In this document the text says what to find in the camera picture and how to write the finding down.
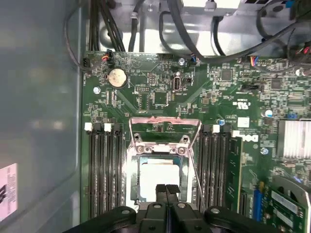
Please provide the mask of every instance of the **barcode label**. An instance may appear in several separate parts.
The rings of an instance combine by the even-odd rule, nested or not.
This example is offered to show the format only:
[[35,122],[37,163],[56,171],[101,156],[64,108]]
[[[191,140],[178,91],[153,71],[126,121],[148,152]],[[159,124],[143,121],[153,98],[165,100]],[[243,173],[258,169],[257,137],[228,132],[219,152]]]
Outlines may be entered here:
[[291,228],[293,228],[294,224],[292,221],[290,221],[287,217],[285,217],[281,212],[276,211],[276,216],[281,219],[283,222],[285,222],[287,225],[289,225]]
[[295,204],[293,204],[290,201],[286,200],[285,198],[283,198],[282,196],[280,196],[276,192],[272,191],[271,197],[274,200],[276,200],[277,202],[279,202],[280,204],[282,204],[283,206],[285,206],[287,209],[292,211],[294,214],[298,213],[298,207]]
[[17,209],[17,164],[0,169],[0,222]]

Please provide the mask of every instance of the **motherboard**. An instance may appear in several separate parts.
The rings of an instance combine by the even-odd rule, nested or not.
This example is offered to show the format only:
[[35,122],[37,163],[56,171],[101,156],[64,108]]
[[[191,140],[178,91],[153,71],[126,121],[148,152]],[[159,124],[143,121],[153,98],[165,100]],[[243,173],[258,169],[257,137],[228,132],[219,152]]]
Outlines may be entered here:
[[254,193],[273,176],[311,183],[311,77],[302,70],[126,52],[87,52],[85,63],[100,60],[83,78],[82,222],[153,201],[159,182],[179,185],[179,199],[198,208],[262,220]]

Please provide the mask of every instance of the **silver heatsink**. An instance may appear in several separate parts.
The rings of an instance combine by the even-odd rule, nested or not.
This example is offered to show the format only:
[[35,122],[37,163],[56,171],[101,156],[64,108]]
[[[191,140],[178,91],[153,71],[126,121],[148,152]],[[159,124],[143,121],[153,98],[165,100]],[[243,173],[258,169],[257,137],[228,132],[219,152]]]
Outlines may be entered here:
[[311,158],[311,121],[282,120],[278,125],[277,155],[293,159]]

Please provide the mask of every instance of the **black ram slot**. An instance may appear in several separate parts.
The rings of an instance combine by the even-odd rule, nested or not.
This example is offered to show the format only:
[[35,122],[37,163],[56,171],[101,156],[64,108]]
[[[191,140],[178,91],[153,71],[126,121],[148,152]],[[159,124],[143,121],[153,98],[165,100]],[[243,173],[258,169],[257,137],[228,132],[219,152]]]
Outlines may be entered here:
[[[211,132],[200,134],[197,167],[207,208],[224,205],[229,135]],[[199,193],[197,197],[197,205],[200,206]]]
[[106,211],[112,210],[113,195],[113,132],[106,132],[105,170],[106,170]]
[[115,125],[115,152],[116,152],[116,185],[115,185],[115,206],[121,206],[121,182],[122,182],[122,134]]
[[89,218],[97,215],[97,135],[89,137]]
[[99,154],[98,154],[98,214],[104,213],[104,149],[105,149],[105,136],[99,136]]
[[226,163],[228,153],[228,136],[229,133],[219,134],[219,149],[217,151],[216,161],[216,181],[215,181],[215,203],[214,205],[223,206],[225,191]]
[[[206,133],[200,135],[200,148],[198,156],[198,175],[200,179],[200,184],[203,192],[203,196],[206,196],[206,182],[207,182],[207,152],[208,152],[208,142],[209,136]],[[201,208],[201,199],[197,196],[197,206]]]

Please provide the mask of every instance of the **pink sticker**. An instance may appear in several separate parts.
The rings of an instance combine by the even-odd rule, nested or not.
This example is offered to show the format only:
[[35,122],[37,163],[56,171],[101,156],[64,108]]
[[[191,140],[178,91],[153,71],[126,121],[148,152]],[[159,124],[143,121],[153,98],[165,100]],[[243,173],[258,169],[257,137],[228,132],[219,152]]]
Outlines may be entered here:
[[17,164],[0,169],[0,222],[17,209]]

